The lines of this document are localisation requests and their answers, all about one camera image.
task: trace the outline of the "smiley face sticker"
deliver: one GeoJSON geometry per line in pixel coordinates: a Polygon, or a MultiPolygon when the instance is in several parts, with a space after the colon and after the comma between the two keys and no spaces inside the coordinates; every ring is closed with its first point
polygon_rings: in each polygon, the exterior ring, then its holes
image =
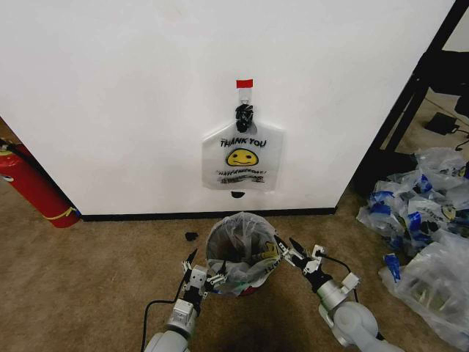
{"type": "Polygon", "coordinates": [[[453,221],[456,218],[456,209],[454,207],[442,207],[441,212],[449,221],[453,221]]]}
{"type": "Polygon", "coordinates": [[[250,150],[238,148],[228,155],[226,163],[230,166],[254,166],[259,163],[259,158],[250,150]]]}

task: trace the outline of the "black baseboard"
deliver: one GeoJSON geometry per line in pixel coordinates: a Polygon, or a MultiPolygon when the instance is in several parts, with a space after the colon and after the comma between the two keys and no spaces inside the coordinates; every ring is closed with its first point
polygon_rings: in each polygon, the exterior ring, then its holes
{"type": "MultiPolygon", "coordinates": [[[[332,215],[336,208],[306,208],[280,210],[247,210],[260,216],[289,216],[289,215],[332,215]]],[[[84,221],[142,221],[142,220],[172,220],[172,219],[216,219],[239,213],[238,211],[210,211],[204,213],[148,213],[148,214],[108,214],[82,215],[84,221]]]]}

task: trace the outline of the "yellow band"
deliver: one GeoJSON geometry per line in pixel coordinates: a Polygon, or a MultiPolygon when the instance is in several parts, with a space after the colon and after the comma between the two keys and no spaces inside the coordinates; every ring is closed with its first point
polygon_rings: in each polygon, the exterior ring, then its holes
{"type": "Polygon", "coordinates": [[[69,216],[70,213],[72,213],[72,211],[76,211],[75,208],[73,207],[70,207],[68,208],[66,211],[64,211],[62,214],[58,215],[58,216],[54,216],[53,218],[48,218],[47,216],[44,216],[47,220],[57,220],[57,219],[60,219],[61,217],[63,216],[69,216]]]}

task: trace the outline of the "pile of plastic bags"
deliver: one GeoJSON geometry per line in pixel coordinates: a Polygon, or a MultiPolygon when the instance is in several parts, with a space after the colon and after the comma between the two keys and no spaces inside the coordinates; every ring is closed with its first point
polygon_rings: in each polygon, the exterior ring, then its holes
{"type": "Polygon", "coordinates": [[[378,181],[357,220],[380,233],[394,251],[413,257],[445,230],[469,237],[469,167],[451,148],[415,154],[412,172],[378,181]]]}
{"type": "Polygon", "coordinates": [[[401,267],[400,280],[387,267],[379,274],[389,292],[403,300],[447,343],[469,351],[469,239],[445,230],[401,267]]]}

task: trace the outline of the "black cable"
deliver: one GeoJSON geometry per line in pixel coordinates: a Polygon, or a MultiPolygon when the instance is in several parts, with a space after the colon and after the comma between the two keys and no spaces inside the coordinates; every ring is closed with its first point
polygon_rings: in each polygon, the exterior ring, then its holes
{"type": "Polygon", "coordinates": [[[453,133],[456,133],[456,132],[463,132],[463,133],[467,133],[469,135],[469,132],[464,131],[464,130],[460,130],[460,129],[455,130],[455,132],[453,132],[453,133]]]}
{"type": "MultiPolygon", "coordinates": [[[[323,254],[323,253],[317,253],[316,255],[319,255],[320,257],[323,257],[323,258],[325,258],[325,259],[332,260],[333,262],[336,262],[336,263],[338,263],[338,264],[344,266],[344,267],[347,269],[347,271],[348,271],[349,273],[352,272],[352,271],[350,270],[349,266],[348,266],[347,264],[345,264],[344,262],[342,262],[341,260],[338,260],[338,259],[336,259],[336,258],[329,257],[329,256],[327,256],[326,254],[323,254]]],[[[355,288],[353,289],[353,295],[355,296],[355,301],[358,303],[358,294],[357,294],[357,290],[356,290],[355,288]]]]}
{"type": "Polygon", "coordinates": [[[469,143],[469,139],[468,139],[466,142],[463,142],[463,143],[461,143],[461,144],[458,144],[458,145],[454,148],[454,150],[456,150],[457,152],[459,152],[460,150],[462,150],[461,147],[462,147],[464,144],[466,144],[466,143],[469,143]]]}
{"type": "Polygon", "coordinates": [[[164,304],[173,304],[173,303],[175,303],[177,301],[177,298],[179,297],[179,294],[181,293],[181,288],[182,288],[182,284],[184,283],[184,281],[185,281],[185,277],[183,277],[182,280],[181,280],[181,283],[179,283],[179,287],[177,288],[176,296],[174,297],[174,299],[172,301],[168,301],[168,300],[165,300],[165,299],[157,299],[157,300],[151,301],[147,304],[147,307],[145,308],[145,314],[144,314],[144,330],[143,330],[143,334],[142,334],[142,337],[141,337],[141,349],[140,349],[141,352],[144,352],[145,345],[146,345],[146,342],[147,342],[147,318],[148,318],[149,308],[153,304],[156,304],[156,303],[164,303],[164,304]]]}

